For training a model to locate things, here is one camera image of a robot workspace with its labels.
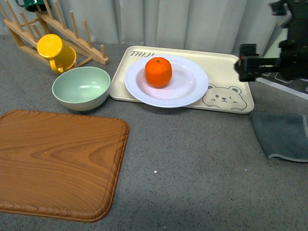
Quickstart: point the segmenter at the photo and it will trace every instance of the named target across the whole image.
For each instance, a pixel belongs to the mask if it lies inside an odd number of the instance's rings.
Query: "bear cartoon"
[[[209,84],[202,101],[209,107],[242,111],[247,107],[247,103],[241,93],[242,90],[235,86],[223,88]]]

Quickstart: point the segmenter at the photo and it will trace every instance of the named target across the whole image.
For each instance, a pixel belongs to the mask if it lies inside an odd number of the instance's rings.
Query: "tray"
[[[254,109],[255,105],[248,83],[240,82],[237,72],[233,69],[238,58],[230,54],[202,51],[144,46],[129,47],[112,79],[110,96],[115,100],[140,102],[126,89],[125,73],[137,60],[158,54],[178,55],[190,59],[205,70],[209,80],[206,94],[185,107],[240,114],[249,113]]]
[[[129,127],[14,110],[0,118],[0,212],[94,222],[109,212]]]

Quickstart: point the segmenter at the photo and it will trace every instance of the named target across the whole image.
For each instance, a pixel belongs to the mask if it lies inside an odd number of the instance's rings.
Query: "curtain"
[[[59,21],[54,0],[49,0]],[[242,43],[256,43],[263,53],[276,27],[270,0],[57,0],[66,26],[87,40],[87,21],[92,42],[118,43],[237,54]],[[9,0],[19,20],[36,17]],[[4,0],[0,4],[8,13]],[[0,14],[0,34],[9,34]]]

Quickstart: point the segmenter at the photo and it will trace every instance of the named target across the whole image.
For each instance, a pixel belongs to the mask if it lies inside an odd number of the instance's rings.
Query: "white plate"
[[[171,81],[162,88],[154,88],[145,79],[144,67],[154,57],[171,63]],[[208,88],[205,71],[193,61],[175,55],[153,55],[133,63],[125,74],[125,86],[136,99],[156,107],[183,107],[201,99]]]

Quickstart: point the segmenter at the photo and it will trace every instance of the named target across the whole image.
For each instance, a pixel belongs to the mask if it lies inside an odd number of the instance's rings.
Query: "green mug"
[[[38,10],[37,6],[39,6],[42,11],[47,10],[43,0],[23,0],[23,1],[24,4],[20,5],[18,0],[15,0],[16,4],[20,7],[24,7],[26,11],[35,12]]]

